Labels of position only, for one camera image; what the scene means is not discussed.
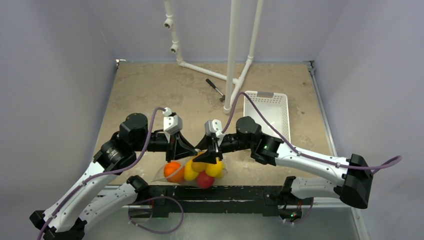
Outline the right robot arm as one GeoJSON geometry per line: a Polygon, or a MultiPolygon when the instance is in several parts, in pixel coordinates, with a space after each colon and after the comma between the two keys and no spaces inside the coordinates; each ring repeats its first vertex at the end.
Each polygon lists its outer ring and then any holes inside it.
{"type": "Polygon", "coordinates": [[[290,145],[286,140],[262,132],[250,116],[237,120],[236,132],[218,138],[216,132],[205,135],[201,145],[205,152],[193,163],[217,164],[223,154],[250,150],[250,157],[262,165],[289,167],[318,176],[317,179],[287,178],[289,185],[280,196],[288,204],[298,199],[336,198],[344,204],[366,209],[374,175],[366,160],[358,154],[335,157],[290,145]]]}

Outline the yellow banana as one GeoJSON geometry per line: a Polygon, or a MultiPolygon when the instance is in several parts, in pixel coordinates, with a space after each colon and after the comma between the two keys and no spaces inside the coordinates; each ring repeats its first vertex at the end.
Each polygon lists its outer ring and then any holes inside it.
{"type": "Polygon", "coordinates": [[[186,182],[195,180],[199,175],[198,172],[192,170],[191,162],[192,160],[189,160],[184,166],[183,178],[186,182]]]}

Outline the red apple bottom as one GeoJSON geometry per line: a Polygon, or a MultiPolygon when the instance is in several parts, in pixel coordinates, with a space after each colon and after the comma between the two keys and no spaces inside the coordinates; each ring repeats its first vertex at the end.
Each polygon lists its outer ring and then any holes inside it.
{"type": "Polygon", "coordinates": [[[199,188],[208,189],[214,184],[215,177],[209,176],[205,171],[202,171],[198,174],[195,180],[199,188]]]}

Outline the clear zip top bag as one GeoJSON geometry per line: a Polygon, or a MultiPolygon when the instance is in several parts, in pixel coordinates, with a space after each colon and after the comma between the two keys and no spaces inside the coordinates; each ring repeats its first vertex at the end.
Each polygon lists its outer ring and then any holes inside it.
{"type": "Polygon", "coordinates": [[[156,172],[153,182],[209,189],[228,174],[224,160],[216,164],[194,162],[195,156],[172,160],[156,172]]]}

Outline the orange fruit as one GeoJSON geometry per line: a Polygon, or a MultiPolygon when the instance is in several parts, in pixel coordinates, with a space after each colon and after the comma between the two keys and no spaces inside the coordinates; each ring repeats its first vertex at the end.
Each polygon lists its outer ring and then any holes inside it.
{"type": "Polygon", "coordinates": [[[177,161],[172,161],[165,165],[163,169],[163,176],[167,182],[180,184],[185,181],[184,171],[184,164],[181,164],[177,161]]]}

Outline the white plastic tray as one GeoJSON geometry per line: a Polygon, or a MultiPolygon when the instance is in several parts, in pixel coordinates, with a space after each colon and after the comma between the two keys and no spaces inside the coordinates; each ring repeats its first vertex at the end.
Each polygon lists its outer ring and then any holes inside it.
{"type": "Polygon", "coordinates": [[[281,134],[290,142],[289,101],[287,95],[263,91],[246,91],[245,93],[272,127],[269,127],[264,122],[247,99],[244,99],[243,102],[243,115],[251,117],[257,124],[261,125],[263,133],[277,138],[281,134]]]}

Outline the yellow lemon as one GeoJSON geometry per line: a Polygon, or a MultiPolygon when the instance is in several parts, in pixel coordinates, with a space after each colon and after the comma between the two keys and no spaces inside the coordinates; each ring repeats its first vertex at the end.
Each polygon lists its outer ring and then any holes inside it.
{"type": "Polygon", "coordinates": [[[225,164],[223,161],[219,160],[215,164],[208,163],[206,165],[205,173],[214,178],[222,178],[224,173],[225,164]]]}

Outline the orange yellow mango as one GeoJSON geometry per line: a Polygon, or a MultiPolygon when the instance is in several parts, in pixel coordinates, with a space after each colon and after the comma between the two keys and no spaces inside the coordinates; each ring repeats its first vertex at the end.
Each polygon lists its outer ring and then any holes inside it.
{"type": "Polygon", "coordinates": [[[191,161],[191,169],[197,173],[205,171],[207,166],[208,164],[205,162],[195,162],[194,160],[191,161]]]}

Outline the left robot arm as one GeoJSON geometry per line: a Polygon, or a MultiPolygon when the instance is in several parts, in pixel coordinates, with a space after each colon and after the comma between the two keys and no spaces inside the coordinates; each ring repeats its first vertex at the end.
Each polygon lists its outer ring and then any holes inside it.
{"type": "Polygon", "coordinates": [[[164,152],[167,161],[197,154],[181,134],[180,117],[169,108],[160,111],[164,114],[164,127],[156,131],[153,117],[141,113],[128,115],[66,194],[48,209],[30,215],[30,221],[39,230],[38,239],[81,240],[90,227],[121,207],[152,205],[162,199],[138,175],[129,177],[113,193],[97,198],[106,185],[134,167],[146,152],[164,152]]]}

